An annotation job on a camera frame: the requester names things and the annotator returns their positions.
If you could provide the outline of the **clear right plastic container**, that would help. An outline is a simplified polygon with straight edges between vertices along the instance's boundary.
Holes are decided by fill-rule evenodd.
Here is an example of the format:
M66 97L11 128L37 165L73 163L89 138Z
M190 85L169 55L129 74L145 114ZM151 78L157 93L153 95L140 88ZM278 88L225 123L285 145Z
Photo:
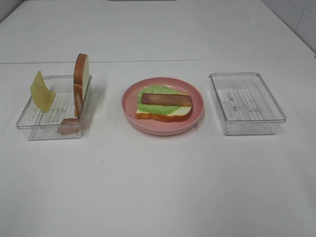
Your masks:
M276 134L286 116L259 73L213 73L211 96L225 135Z

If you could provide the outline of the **bread slice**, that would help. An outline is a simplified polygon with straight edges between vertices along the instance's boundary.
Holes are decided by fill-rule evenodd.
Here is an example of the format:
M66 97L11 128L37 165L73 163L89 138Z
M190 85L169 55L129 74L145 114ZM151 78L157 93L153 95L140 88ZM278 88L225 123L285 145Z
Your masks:
M89 60L86 54L77 56L74 69L74 102L75 116L80 117L84 97L89 83Z
M185 92L180 92L180 94L189 95ZM137 119L154 119L154 120L163 121L163 122L184 121L191 115L192 109L193 109L193 105L180 106L180 108L178 108L177 110L175 110L174 112L168 115L136 113L136 118Z

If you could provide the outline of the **yellow cheese slice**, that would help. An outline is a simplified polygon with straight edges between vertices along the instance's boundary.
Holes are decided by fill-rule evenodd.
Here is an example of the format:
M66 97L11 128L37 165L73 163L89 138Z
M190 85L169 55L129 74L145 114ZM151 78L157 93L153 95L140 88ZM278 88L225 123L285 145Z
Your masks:
M44 113L48 113L54 101L56 93L49 90L44 82L41 71L38 71L30 87L34 103Z

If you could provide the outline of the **clear left plastic container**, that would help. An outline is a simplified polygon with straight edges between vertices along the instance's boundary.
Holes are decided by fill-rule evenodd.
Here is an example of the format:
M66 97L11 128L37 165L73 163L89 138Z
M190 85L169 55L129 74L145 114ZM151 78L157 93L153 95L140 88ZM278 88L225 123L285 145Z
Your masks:
M92 119L90 106L92 103L92 75L89 75L89 83L79 118L80 131L69 135L61 135L57 129L63 119L75 118L73 76L44 76L43 79L48 89L56 93L49 112L44 113L37 107L33 99L29 98L16 123L16 128L21 130L30 141L80 138L87 133Z

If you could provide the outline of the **green lettuce leaf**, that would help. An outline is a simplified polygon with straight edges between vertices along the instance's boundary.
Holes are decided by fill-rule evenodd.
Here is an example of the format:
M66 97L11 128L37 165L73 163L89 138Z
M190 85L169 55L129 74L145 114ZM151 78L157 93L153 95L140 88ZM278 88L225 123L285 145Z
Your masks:
M136 94L137 111L136 113L150 113L168 115L178 108L179 105L149 105L143 104L141 98L143 93L155 93L155 94L180 94L177 90L172 89L166 85L151 85L140 89Z

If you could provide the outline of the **bacon strip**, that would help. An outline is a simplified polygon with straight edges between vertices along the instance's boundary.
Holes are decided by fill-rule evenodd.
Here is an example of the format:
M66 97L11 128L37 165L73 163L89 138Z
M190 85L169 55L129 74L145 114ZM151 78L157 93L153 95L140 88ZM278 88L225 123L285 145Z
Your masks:
M185 94L158 94L143 93L141 97L142 104L166 105L166 106L191 106L192 99L190 95Z
M59 134L69 135L80 131L79 118L82 110L82 100L79 94L75 95L75 106L76 117L63 119L63 121L57 129L57 132Z

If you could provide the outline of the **pink round plate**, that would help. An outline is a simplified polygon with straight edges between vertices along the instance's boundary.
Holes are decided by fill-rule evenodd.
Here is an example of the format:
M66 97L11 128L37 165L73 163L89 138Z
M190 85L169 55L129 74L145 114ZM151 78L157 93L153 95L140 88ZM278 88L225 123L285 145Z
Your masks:
M150 85L167 85L177 91L189 94L193 101L191 115L184 121L163 122L154 119L136 118L136 94ZM185 132L191 129L201 118L204 110L204 101L201 93L193 85L175 78L149 78L131 85L123 94L121 106L127 121L140 131L148 134L169 136Z

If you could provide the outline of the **clear plastic container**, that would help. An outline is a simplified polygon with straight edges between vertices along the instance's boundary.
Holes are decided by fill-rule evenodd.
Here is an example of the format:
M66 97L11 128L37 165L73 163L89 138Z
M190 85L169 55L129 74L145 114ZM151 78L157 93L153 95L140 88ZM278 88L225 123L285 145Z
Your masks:
M286 116L259 73L213 73L211 96L225 135L276 134Z
M80 138L87 133L92 119L90 106L92 103L92 75L89 75L89 83L79 118L80 131L69 135L61 135L57 129L63 119L75 118L73 76L44 76L43 79L48 89L56 93L49 112L44 113L37 107L33 99L29 98L16 123L16 128L21 130L30 141Z

